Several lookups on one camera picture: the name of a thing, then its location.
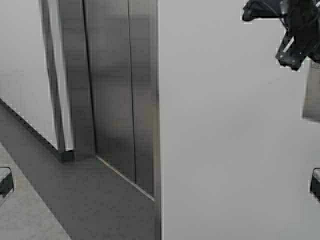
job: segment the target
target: tiled floor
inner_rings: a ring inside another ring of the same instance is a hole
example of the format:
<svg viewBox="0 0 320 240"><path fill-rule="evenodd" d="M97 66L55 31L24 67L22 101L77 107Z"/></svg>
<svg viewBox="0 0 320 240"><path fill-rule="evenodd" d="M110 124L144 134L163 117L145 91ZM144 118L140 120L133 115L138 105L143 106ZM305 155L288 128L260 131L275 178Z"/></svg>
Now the tiled floor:
<svg viewBox="0 0 320 240"><path fill-rule="evenodd" d="M0 207L0 239L70 240L1 144L0 167L11 168L15 186L15 192Z"/></svg>

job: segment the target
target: vertical metal strip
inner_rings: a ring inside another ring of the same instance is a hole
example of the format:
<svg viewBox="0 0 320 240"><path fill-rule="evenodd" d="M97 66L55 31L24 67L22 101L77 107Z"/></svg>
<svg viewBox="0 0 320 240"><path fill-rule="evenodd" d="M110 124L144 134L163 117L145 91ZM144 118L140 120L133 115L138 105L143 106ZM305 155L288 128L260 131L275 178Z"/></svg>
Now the vertical metal strip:
<svg viewBox="0 0 320 240"><path fill-rule="evenodd" d="M135 133L135 98L134 98L134 83L132 74L132 39L131 39L131 14L130 0L127 0L128 5L128 34L129 34L129 64L130 64L130 83L131 83L131 104L132 104L132 131L133 131L133 165L134 165L134 182L137 183L137 156L136 156L136 133Z"/></svg>
<svg viewBox="0 0 320 240"><path fill-rule="evenodd" d="M151 0L150 13L150 61L152 78L152 146L153 146L153 179L155 199L155 240L162 240L162 169L160 148L160 102L159 102L159 27L158 27L158 3L159 0Z"/></svg>
<svg viewBox="0 0 320 240"><path fill-rule="evenodd" d="M95 121L95 109L94 109L94 93L92 88L92 72L91 72L91 62L90 62L90 52L89 52L89 39L88 39L88 23L87 23L87 6L85 3L86 0L82 0L82 14L83 14L83 26L84 26L84 38L85 38L85 51L86 51L86 61L88 65L88 76L89 76L89 91L90 91L90 100L91 100L91 114L92 114L92 129L93 129L93 138L94 138L94 151L97 152L97 137L96 137L96 121Z"/></svg>
<svg viewBox="0 0 320 240"><path fill-rule="evenodd" d="M56 133L57 150L62 153L66 150L65 136L62 126L62 113L58 91L58 78L54 56L53 36L50 24L50 12L48 0L38 0L41 10L42 32L45 46L45 57L49 77L51 102L53 107L54 127Z"/></svg>

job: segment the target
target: stainless steel panel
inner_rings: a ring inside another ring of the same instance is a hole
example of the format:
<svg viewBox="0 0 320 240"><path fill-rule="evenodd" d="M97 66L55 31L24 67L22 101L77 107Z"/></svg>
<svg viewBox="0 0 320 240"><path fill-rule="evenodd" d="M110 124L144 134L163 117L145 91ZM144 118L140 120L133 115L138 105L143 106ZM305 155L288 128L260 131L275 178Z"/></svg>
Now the stainless steel panel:
<svg viewBox="0 0 320 240"><path fill-rule="evenodd" d="M95 154L95 131L82 0L59 0L62 51L71 106L75 157Z"/></svg>
<svg viewBox="0 0 320 240"><path fill-rule="evenodd" d="M151 1L129 0L136 183L154 193Z"/></svg>
<svg viewBox="0 0 320 240"><path fill-rule="evenodd" d="M96 152L135 181L127 0L85 0Z"/></svg>

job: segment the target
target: dark gray floor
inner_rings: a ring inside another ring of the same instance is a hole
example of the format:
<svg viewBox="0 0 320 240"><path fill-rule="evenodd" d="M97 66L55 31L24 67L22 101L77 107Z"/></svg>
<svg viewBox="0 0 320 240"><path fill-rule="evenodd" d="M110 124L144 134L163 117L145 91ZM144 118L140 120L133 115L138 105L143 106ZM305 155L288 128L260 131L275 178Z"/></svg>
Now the dark gray floor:
<svg viewBox="0 0 320 240"><path fill-rule="evenodd" d="M0 142L72 240L153 240L154 203L97 159L62 164L0 106Z"/></svg>

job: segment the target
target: elevator door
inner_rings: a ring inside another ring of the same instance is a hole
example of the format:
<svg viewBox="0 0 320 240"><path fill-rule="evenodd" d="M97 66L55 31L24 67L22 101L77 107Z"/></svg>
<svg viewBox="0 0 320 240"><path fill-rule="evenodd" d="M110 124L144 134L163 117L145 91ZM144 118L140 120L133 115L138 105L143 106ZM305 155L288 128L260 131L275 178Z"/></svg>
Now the elevator door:
<svg viewBox="0 0 320 240"><path fill-rule="evenodd" d="M148 0L84 0L97 155L153 194Z"/></svg>

